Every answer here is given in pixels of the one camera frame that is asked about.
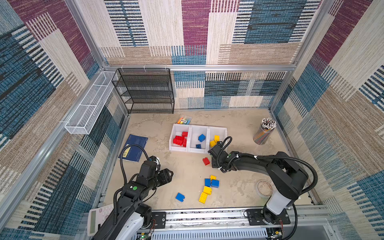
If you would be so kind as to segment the long red lego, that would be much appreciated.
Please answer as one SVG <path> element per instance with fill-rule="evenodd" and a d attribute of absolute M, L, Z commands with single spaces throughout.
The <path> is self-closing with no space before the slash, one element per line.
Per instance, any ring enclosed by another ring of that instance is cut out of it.
<path fill-rule="evenodd" d="M 182 146 L 183 145 L 183 140 L 175 138 L 175 139 L 173 139 L 173 144 L 178 145 L 178 146 Z"/>

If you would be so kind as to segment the long yellow lego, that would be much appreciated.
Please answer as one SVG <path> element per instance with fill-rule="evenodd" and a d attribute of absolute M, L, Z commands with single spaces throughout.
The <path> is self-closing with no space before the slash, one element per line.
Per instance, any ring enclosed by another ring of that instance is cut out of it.
<path fill-rule="evenodd" d="M 208 194 L 202 192 L 200 197 L 199 197 L 199 202 L 202 204 L 205 204 L 208 198 Z"/>

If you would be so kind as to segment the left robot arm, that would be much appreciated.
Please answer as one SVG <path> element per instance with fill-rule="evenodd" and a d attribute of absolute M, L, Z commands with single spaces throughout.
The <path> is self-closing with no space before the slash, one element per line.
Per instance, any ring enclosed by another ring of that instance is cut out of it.
<path fill-rule="evenodd" d="M 140 149 L 146 160 L 141 165 L 140 172 L 128 180 L 122 155 L 126 149 L 132 148 Z M 145 198 L 149 191 L 156 191 L 158 187 L 170 183 L 174 175 L 169 169 L 161 170 L 160 160 L 155 156 L 149 157 L 139 145 L 127 145 L 123 148 L 120 167 L 124 185 L 115 191 L 112 212 L 97 228 L 93 240 L 130 240 L 137 236 L 141 228 L 154 227 L 152 208 L 144 204 Z"/>

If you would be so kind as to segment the tall red lego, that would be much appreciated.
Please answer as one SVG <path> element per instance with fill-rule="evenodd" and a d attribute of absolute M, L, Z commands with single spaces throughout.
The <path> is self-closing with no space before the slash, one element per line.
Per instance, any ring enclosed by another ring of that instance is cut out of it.
<path fill-rule="evenodd" d="M 173 139 L 173 143 L 179 146 L 182 146 L 184 144 L 185 137 L 183 136 L 175 136 Z"/>

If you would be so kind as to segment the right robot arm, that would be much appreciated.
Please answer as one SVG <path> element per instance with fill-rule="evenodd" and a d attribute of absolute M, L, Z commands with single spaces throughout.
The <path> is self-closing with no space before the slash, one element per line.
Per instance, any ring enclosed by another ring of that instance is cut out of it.
<path fill-rule="evenodd" d="M 232 137 L 226 137 L 219 141 L 208 151 L 212 157 L 213 168 L 222 173 L 231 171 L 250 171 L 267 175 L 272 180 L 276 191 L 272 193 L 264 207 L 258 212 L 247 211 L 249 223 L 252 220 L 261 220 L 265 225 L 283 224 L 283 211 L 287 207 L 293 207 L 294 226 L 286 235 L 282 233 L 279 240 L 289 240 L 296 233 L 298 227 L 298 212 L 295 201 L 304 193 L 312 190 L 318 183 L 318 174 L 309 163 L 284 152 L 275 155 L 260 156 L 248 153 L 225 150 L 232 142 Z"/>

